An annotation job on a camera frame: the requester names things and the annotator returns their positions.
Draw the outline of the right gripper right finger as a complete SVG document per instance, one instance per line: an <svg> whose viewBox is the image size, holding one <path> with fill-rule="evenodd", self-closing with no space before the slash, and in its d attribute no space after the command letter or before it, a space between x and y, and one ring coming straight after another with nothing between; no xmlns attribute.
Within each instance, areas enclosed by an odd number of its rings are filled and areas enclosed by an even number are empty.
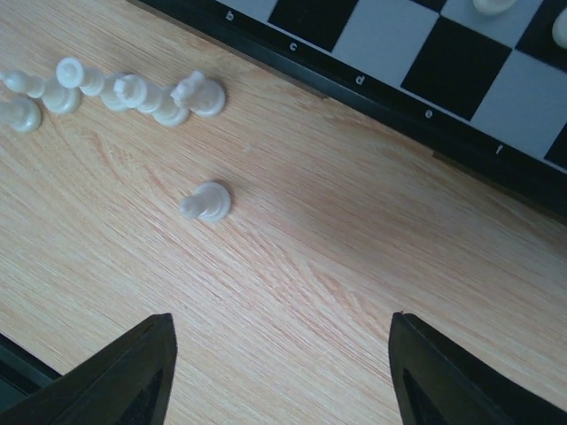
<svg viewBox="0 0 567 425"><path fill-rule="evenodd" d="M388 354L404 424L564 424L566 412L412 313L392 316Z"/></svg>

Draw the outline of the white pawn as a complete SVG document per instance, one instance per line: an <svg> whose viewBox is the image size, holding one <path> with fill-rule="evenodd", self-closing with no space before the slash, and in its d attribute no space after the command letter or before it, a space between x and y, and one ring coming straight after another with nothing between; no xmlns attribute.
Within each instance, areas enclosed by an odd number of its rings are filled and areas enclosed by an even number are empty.
<svg viewBox="0 0 567 425"><path fill-rule="evenodd" d="M559 48L567 49L567 8L564 8L554 20L552 39Z"/></svg>

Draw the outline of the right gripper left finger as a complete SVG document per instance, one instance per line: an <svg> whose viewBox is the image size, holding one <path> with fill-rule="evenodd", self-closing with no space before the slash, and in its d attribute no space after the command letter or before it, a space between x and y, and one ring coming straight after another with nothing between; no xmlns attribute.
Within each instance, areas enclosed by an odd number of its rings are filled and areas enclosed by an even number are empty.
<svg viewBox="0 0 567 425"><path fill-rule="evenodd" d="M1 410L1 422L162 424L176 356L172 315L151 315L49 386Z"/></svg>

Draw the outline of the white pawn board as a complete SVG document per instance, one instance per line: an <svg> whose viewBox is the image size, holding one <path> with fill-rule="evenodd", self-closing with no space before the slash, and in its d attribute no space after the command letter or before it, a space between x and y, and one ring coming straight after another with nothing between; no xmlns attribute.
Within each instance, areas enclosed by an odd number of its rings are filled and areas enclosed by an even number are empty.
<svg viewBox="0 0 567 425"><path fill-rule="evenodd" d="M473 6L482 15L494 17L510 9L517 0L473 0Z"/></svg>

